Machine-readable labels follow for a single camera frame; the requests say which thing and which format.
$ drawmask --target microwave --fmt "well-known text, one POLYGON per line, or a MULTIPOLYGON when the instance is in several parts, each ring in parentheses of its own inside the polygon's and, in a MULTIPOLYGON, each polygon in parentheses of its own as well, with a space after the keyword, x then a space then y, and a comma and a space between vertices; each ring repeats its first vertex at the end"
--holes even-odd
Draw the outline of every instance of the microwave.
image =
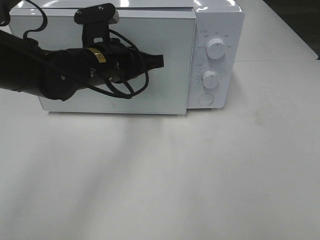
MULTIPOLYGON (((119 22, 112 30, 149 54, 163 55, 164 67, 149 72, 149 86, 132 99, 78 90, 66 101, 40 97, 50 112, 186 114, 187 109, 222 108, 227 98, 245 14, 234 0, 38 0, 48 17, 42 32, 30 37, 47 50, 82 47, 81 8, 113 4, 119 22)), ((11 12, 12 34, 22 37, 41 25, 42 15, 21 1, 11 12)), ((141 75, 130 81, 133 88, 141 75)))

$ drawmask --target round button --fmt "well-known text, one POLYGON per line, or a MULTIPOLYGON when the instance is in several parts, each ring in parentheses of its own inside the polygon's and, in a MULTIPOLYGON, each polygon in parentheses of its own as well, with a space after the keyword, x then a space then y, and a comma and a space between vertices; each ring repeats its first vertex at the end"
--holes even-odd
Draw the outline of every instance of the round button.
POLYGON ((226 54, 226 43, 223 39, 215 37, 207 42, 206 53, 211 59, 222 58, 226 54))
POLYGON ((211 104, 214 103, 214 96, 212 96, 212 95, 209 94, 209 93, 202 94, 202 95, 199 97, 199 103, 200 103, 201 105, 210 106, 211 104))
POLYGON ((220 76, 216 71, 206 71, 201 78, 206 89, 215 89, 220 84, 220 76))

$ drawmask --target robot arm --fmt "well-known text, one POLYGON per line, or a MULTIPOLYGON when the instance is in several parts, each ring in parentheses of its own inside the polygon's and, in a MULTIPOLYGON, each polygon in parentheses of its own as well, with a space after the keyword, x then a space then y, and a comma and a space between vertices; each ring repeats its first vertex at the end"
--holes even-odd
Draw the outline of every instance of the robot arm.
MULTIPOLYGON (((2 26, 9 23, 8 11, 17 2, 4 0, 0 5, 1 10, 6 11, 0 13, 2 26)), ((28 38, 28 33, 21 39, 0 30, 0 88, 62 101, 83 88, 131 99, 147 88, 149 70, 164 67, 163 55, 140 52, 124 36, 109 29, 109 24, 119 21, 111 3, 82 8, 75 14, 74 21, 83 25, 83 48, 45 50, 36 40, 28 38), (122 44, 119 38, 110 38, 110 33, 130 46, 122 44), (143 73, 145 84, 135 91, 128 81, 143 73), (96 87, 102 84, 110 91, 96 87), (124 84, 128 91, 121 92, 114 84, 124 84)))

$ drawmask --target timer knob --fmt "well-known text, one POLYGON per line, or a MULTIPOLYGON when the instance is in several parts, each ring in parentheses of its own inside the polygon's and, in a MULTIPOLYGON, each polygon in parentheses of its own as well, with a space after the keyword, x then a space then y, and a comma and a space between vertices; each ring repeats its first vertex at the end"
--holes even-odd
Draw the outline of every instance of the timer knob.
POLYGON ((206 71, 201 78, 206 89, 215 89, 220 84, 220 76, 216 71, 206 71))
POLYGON ((209 40, 205 46, 206 54, 211 59, 222 58, 226 54, 226 42, 218 37, 209 40))

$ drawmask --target white knob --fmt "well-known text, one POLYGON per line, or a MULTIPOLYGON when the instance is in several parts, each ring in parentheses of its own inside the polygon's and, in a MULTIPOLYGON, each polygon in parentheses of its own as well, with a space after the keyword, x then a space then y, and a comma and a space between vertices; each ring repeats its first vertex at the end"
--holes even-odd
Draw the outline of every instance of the white knob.
POLYGON ((202 84, 206 89, 215 89, 220 84, 220 76, 216 71, 206 71, 202 74, 202 84))
POLYGON ((206 44, 206 53, 211 59, 222 58, 226 54, 226 43, 221 38, 213 38, 206 44))

